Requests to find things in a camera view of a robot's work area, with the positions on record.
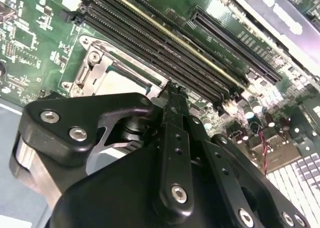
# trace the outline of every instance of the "electrolytic capacitor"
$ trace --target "electrolytic capacitor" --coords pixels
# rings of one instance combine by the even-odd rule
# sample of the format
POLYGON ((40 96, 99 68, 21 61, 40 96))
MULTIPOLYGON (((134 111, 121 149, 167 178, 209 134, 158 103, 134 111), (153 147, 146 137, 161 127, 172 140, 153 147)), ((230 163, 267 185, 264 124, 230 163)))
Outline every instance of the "electrolytic capacitor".
POLYGON ((211 119, 209 118, 205 118, 203 121, 203 126, 205 128, 205 130, 210 130, 212 128, 212 123, 211 123, 211 119))
POLYGON ((243 141, 242 141, 242 137, 240 136, 240 135, 237 135, 236 137, 235 137, 235 142, 237 143, 237 144, 241 144, 243 141))
POLYGON ((270 113, 266 113, 264 115, 264 118, 266 120, 266 123, 268 124, 268 127, 274 127, 275 126, 275 122, 274 122, 274 119, 272 117, 272 115, 270 113))
POLYGON ((241 135, 242 140, 247 141, 249 139, 249 136, 246 128, 241 128, 241 131, 242 131, 242 135, 241 135))
POLYGON ((282 130, 284 130, 284 131, 290 130, 290 124, 289 124, 289 121, 286 118, 281 117, 279 119, 279 123, 280 123, 280 126, 281 126, 282 130))

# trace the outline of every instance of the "black metal bracket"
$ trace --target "black metal bracket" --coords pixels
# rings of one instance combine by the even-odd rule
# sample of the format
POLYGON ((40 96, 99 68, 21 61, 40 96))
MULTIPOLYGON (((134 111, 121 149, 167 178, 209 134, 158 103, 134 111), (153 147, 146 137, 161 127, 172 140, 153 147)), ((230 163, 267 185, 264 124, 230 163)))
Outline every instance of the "black metal bracket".
POLYGON ((187 103, 185 94, 174 83, 168 83, 165 91, 168 102, 163 108, 159 184, 153 205, 167 223, 180 224, 194 208, 189 135, 183 128, 182 110, 187 103))
POLYGON ((25 107, 11 171, 55 207, 50 227, 309 227, 235 145, 207 136, 182 88, 168 83, 160 97, 163 109, 141 94, 25 107), (143 146, 87 176, 88 156, 116 145, 112 130, 122 123, 127 141, 137 136, 143 146))
POLYGON ((153 104, 138 93, 38 100, 25 106, 19 133, 28 146, 56 162, 78 166, 96 145, 98 128, 106 127, 106 139, 119 120, 147 116, 152 109, 153 104), (79 128, 80 136, 83 130, 85 140, 72 138, 73 128, 79 128))

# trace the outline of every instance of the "motherboard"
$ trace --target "motherboard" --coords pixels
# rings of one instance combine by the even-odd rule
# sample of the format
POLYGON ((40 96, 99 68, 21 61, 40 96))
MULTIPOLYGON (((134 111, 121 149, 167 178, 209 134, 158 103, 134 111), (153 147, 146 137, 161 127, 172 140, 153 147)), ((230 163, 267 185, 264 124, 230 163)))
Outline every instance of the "motherboard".
MULTIPOLYGON (((320 0, 289 1, 320 27, 320 0)), ((0 0, 0 96, 152 99, 173 80, 209 135, 255 134, 252 103, 261 127, 270 114, 281 130, 319 80, 257 27, 233 0, 0 0), (229 134, 235 123, 245 131, 229 134)))

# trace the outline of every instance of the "black dimm slot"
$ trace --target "black dimm slot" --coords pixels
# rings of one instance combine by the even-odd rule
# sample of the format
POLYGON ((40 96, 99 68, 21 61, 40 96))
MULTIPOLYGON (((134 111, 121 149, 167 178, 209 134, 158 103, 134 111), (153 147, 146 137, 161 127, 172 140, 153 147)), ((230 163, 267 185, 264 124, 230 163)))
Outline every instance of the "black dimm slot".
MULTIPOLYGON (((103 22, 105 24, 107 24, 109 27, 111 27, 113 30, 118 30, 122 35, 124 35, 126 37, 129 37, 129 39, 132 40, 133 42, 139 43, 140 45, 142 44, 144 51, 148 50, 150 55, 155 56, 156 59, 165 60, 165 64, 167 66, 169 66, 169 67, 182 67, 181 64, 177 64, 175 62, 175 60, 173 60, 172 58, 169 58, 167 56, 166 57, 161 57, 160 54, 157 53, 156 51, 150 52, 152 50, 152 47, 150 47, 150 44, 145 43, 145 40, 142 41, 141 39, 137 38, 136 35, 133 32, 128 32, 128 29, 127 30, 123 29, 123 26, 121 27, 121 26, 117 25, 114 20, 112 20, 110 22, 108 22, 107 20, 103 20, 103 22)), ((200 80, 201 79, 203 80, 203 78, 204 78, 204 77, 199 77, 199 75, 197 73, 190 73, 188 70, 187 70, 187 73, 188 73, 188 75, 190 77, 198 77, 200 80)), ((210 93, 214 94, 217 98, 221 97, 220 93, 218 93, 215 90, 213 90, 207 84, 202 83, 201 86, 203 88, 206 88, 207 92, 210 92, 210 93)))
POLYGON ((180 46, 179 44, 176 44, 175 42, 170 42, 168 38, 166 38, 166 35, 163 34, 161 31, 159 31, 156 27, 152 26, 152 29, 151 29, 150 27, 151 24, 149 24, 147 21, 141 22, 141 20, 138 20, 138 16, 130 12, 125 7, 121 6, 115 0, 93 0, 93 1, 101 4, 102 6, 105 6, 105 8, 108 10, 113 10, 113 12, 121 14, 126 19, 130 19, 130 23, 135 23, 135 25, 139 29, 144 30, 145 34, 151 35, 153 38, 158 38, 159 42, 163 42, 164 46, 170 47, 176 53, 179 52, 180 60, 182 62, 186 63, 188 66, 190 66, 190 68, 198 69, 200 72, 202 70, 205 70, 207 74, 205 74, 203 71, 202 71, 202 74, 208 75, 209 73, 209 76, 211 77, 211 81, 214 82, 216 85, 218 85, 220 88, 224 89, 225 87, 227 88, 232 87, 233 84, 224 76, 221 76, 221 75, 218 76, 217 73, 211 67, 209 67, 205 63, 202 63, 200 60, 195 58, 192 54, 185 55, 185 52, 188 52, 188 51, 182 50, 182 46, 180 46))
MULTIPOLYGON (((151 6, 146 0, 130 0, 132 3, 136 3, 138 5, 143 6, 145 9, 149 10, 155 17, 160 18, 163 20, 166 24, 169 24, 171 27, 175 27, 182 35, 187 37, 188 39, 192 40, 198 47, 200 47, 204 51, 204 55, 211 60, 213 63, 217 63, 218 66, 221 66, 226 72, 230 72, 230 75, 233 77, 236 77, 239 80, 242 80, 244 83, 247 82, 247 80, 242 76, 242 74, 239 72, 239 70, 236 67, 233 67, 229 64, 222 64, 220 61, 218 61, 215 58, 215 54, 212 51, 211 48, 206 46, 203 42, 195 38, 193 35, 189 34, 185 30, 181 29, 177 24, 175 24, 172 20, 170 20, 168 17, 163 15, 159 10, 155 9, 153 6, 151 6)), ((193 46, 193 48, 197 49, 197 46, 194 46, 193 43, 189 43, 189 45, 193 46)))
POLYGON ((268 62, 257 55, 244 43, 239 41, 237 37, 235 37, 228 30, 220 27, 220 25, 205 11, 197 8, 196 13, 191 21, 209 36, 218 40, 226 47, 236 51, 239 56, 250 63, 251 67, 257 73, 259 73, 272 84, 282 80, 282 76, 278 74, 268 62))
POLYGON ((197 81, 192 80, 191 77, 183 76, 177 69, 174 69, 174 67, 170 67, 168 64, 163 64, 161 63, 161 61, 155 60, 153 57, 150 57, 148 53, 145 52, 145 50, 140 50, 142 47, 139 47, 139 44, 132 44, 128 42, 127 37, 122 37, 119 33, 114 32, 114 30, 109 30, 106 25, 97 20, 97 18, 86 16, 84 18, 84 22, 95 28, 98 32, 106 35, 106 37, 112 37, 115 43, 121 43, 121 45, 133 55, 136 55, 137 57, 140 57, 144 60, 149 60, 150 64, 152 64, 156 69, 169 74, 170 77, 172 77, 174 80, 180 82, 183 85, 186 85, 187 87, 192 87, 192 89, 200 94, 203 98, 207 100, 217 99, 216 96, 211 96, 210 92, 207 92, 206 89, 204 89, 201 84, 199 85, 197 81))
MULTIPOLYGON (((131 38, 134 37, 136 40, 141 40, 141 43, 143 44, 143 46, 149 51, 152 50, 156 56, 164 54, 165 56, 163 58, 166 58, 166 61, 168 63, 170 63, 172 66, 183 68, 184 72, 186 72, 187 75, 192 75, 194 77, 197 77, 199 80, 205 80, 207 78, 205 73, 199 74, 193 69, 187 67, 184 63, 181 63, 181 62, 178 63, 177 60, 175 60, 173 57, 170 56, 171 53, 168 53, 168 50, 165 50, 164 47, 159 46, 155 49, 154 48, 154 46, 156 45, 155 43, 152 43, 152 41, 151 40, 149 41, 148 39, 142 39, 141 35, 136 33, 133 27, 126 26, 123 23, 120 23, 120 21, 116 20, 111 14, 108 14, 107 12, 99 10, 99 8, 96 6, 94 7, 90 6, 90 8, 88 9, 88 12, 92 15, 96 15, 100 19, 103 17, 104 21, 107 22, 110 26, 112 26, 116 30, 119 30, 122 28, 122 34, 126 34, 128 35, 128 37, 131 37, 131 38)), ((203 83, 203 86, 206 87, 208 90, 211 90, 214 94, 217 95, 217 97, 219 97, 220 93, 222 92, 222 90, 218 90, 217 87, 211 82, 207 82, 207 84, 203 83)))

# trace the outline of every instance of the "green circuit board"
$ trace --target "green circuit board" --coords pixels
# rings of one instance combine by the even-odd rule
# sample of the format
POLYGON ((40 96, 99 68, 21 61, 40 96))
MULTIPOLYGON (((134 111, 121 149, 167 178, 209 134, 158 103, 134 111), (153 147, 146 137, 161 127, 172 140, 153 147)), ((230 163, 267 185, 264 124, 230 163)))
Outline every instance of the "green circuit board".
MULTIPOLYGON (((139 6, 135 0, 129 0, 139 6)), ((262 104, 277 116, 286 115, 297 102, 313 91, 298 88, 299 74, 287 75, 285 60, 277 55, 259 36, 244 26, 239 18, 219 0, 141 0, 197 38, 214 52, 215 58, 237 72, 247 73, 248 63, 232 50, 195 27, 191 18, 196 8, 208 12, 223 27, 237 36, 244 44, 266 60, 283 76, 274 87, 261 86, 261 80, 251 80, 251 90, 260 95, 262 104)), ((302 0, 298 8, 304 13, 318 13, 315 0, 302 0)), ((16 11, 16 19, 0 24, 0 61, 6 67, 6 75, 0 78, 0 96, 17 105, 25 104, 55 91, 65 97, 69 93, 61 82, 73 82, 86 54, 79 43, 81 35, 106 39, 88 26, 66 23, 60 18, 65 7, 62 0, 5 0, 16 11)), ((221 120, 212 110, 209 101, 189 92, 190 102, 200 108, 200 118, 212 120, 213 131, 223 128, 239 115, 221 120)))
MULTIPOLYGON (((245 44, 277 68, 278 56, 259 38, 247 30, 218 0, 146 0, 159 12, 194 35, 214 51, 216 58, 238 72, 248 71, 247 63, 215 40, 190 24, 194 9, 199 6, 245 44)), ((7 72, 1 78, 1 97, 23 106, 28 102, 56 91, 68 93, 61 81, 73 81, 85 50, 78 43, 81 34, 101 37, 88 27, 78 27, 61 20, 62 0, 5 0, 17 13, 15 20, 0 25, 0 61, 7 72)))

